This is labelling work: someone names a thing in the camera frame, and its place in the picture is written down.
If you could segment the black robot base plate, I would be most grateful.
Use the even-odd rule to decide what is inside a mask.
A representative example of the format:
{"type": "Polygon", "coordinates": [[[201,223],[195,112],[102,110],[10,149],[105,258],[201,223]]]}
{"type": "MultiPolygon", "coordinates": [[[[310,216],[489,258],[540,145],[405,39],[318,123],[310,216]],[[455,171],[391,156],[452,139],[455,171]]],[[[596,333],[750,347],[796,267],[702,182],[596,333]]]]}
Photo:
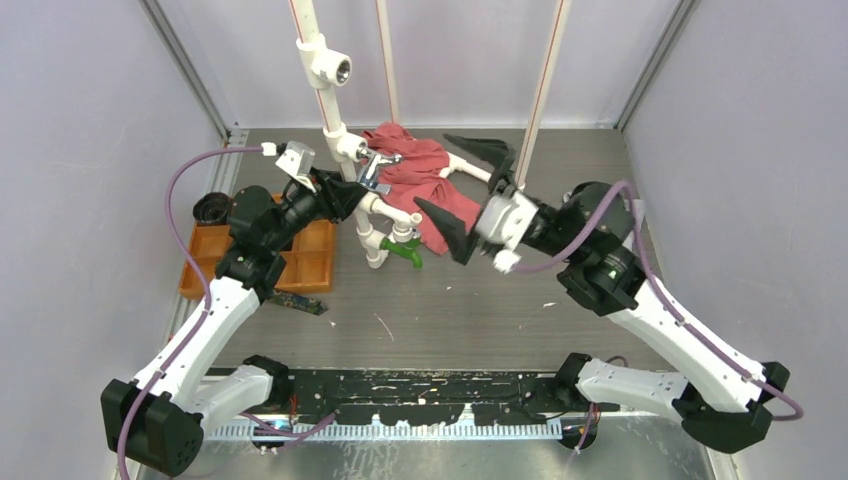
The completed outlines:
{"type": "Polygon", "coordinates": [[[447,426],[468,413],[475,426],[514,426],[587,411],[585,401],[558,396],[550,372],[294,369],[284,394],[249,413],[304,424],[333,414],[353,426],[447,426]]]}

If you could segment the chrome water faucet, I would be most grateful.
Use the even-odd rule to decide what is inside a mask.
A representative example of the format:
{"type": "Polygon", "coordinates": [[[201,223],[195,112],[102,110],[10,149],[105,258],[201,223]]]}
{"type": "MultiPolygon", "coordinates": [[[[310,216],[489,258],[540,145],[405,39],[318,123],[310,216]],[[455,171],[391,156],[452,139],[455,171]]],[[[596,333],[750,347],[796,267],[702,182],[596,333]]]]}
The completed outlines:
{"type": "Polygon", "coordinates": [[[371,192],[380,195],[389,194],[391,186],[379,181],[380,172],[383,168],[401,163],[404,160],[403,156],[400,154],[384,155],[368,147],[361,147],[357,151],[357,159],[363,160],[364,164],[359,170],[356,182],[371,192]]]}

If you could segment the white PVC pipe frame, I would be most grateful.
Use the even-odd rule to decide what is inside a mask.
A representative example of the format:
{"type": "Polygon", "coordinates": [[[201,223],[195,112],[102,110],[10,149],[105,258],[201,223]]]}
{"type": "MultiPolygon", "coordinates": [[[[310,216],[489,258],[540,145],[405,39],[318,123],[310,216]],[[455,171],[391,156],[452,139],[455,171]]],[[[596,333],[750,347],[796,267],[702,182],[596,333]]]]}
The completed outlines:
{"type": "MultiPolygon", "coordinates": [[[[391,120],[398,121],[400,119],[399,95],[394,69],[388,6],[385,1],[376,1],[374,6],[385,87],[388,95],[389,115],[391,120]]],[[[343,178],[347,181],[354,181],[357,179],[357,169],[361,167],[361,160],[357,159],[357,151],[361,147],[366,147],[366,143],[361,136],[347,130],[340,114],[337,99],[337,90],[349,82],[351,58],[327,46],[326,38],[320,31],[314,4],[311,1],[291,1],[289,7],[297,32],[296,46],[306,78],[315,91],[321,112],[323,133],[331,157],[338,163],[343,178]]],[[[551,36],[535,94],[531,118],[525,129],[520,155],[517,157],[515,179],[521,187],[526,184],[527,170],[540,129],[541,115],[548,98],[571,7],[570,1],[556,3],[551,36]]],[[[371,203],[377,197],[380,196],[376,193],[366,194],[353,214],[360,244],[365,251],[367,264],[372,269],[380,268],[390,255],[388,251],[380,249],[381,241],[386,237],[394,241],[392,235],[393,222],[383,215],[371,212],[371,203]]]]}

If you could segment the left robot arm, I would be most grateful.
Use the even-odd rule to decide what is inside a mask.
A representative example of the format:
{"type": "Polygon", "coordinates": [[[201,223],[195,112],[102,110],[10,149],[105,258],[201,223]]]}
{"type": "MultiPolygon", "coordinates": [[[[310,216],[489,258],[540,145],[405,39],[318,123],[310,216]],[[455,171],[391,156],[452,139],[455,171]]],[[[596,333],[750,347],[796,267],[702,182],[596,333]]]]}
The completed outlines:
{"type": "Polygon", "coordinates": [[[283,248],[314,221],[346,220],[367,193],[337,172],[312,169],[307,178],[282,200],[256,185],[233,196],[231,243],[201,303],[131,381],[113,379],[104,388],[107,446],[121,471],[133,460],[179,476],[207,434],[255,406],[277,413],[290,403],[287,366],[261,355],[211,386],[200,383],[232,335],[272,297],[286,267],[283,248]]]}

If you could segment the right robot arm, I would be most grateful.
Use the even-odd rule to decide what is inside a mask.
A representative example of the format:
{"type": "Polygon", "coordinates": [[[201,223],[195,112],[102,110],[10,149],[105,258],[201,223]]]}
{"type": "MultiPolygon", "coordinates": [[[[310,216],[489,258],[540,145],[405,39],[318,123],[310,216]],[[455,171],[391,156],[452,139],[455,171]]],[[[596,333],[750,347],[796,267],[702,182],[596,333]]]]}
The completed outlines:
{"type": "Polygon", "coordinates": [[[572,353],[548,381],[546,400],[590,418],[605,404],[649,412],[722,453],[766,437],[776,421],[768,403],[786,399],[788,369],[736,350],[672,296],[647,260],[630,183],[585,182],[553,206],[519,188],[514,152],[505,142],[462,136],[450,142],[493,168],[487,198],[472,222],[418,201],[452,259],[466,264],[481,253],[501,273],[530,274],[534,266],[518,249],[541,252],[575,303],[636,335],[670,364],[667,372],[637,370],[572,353]]]}

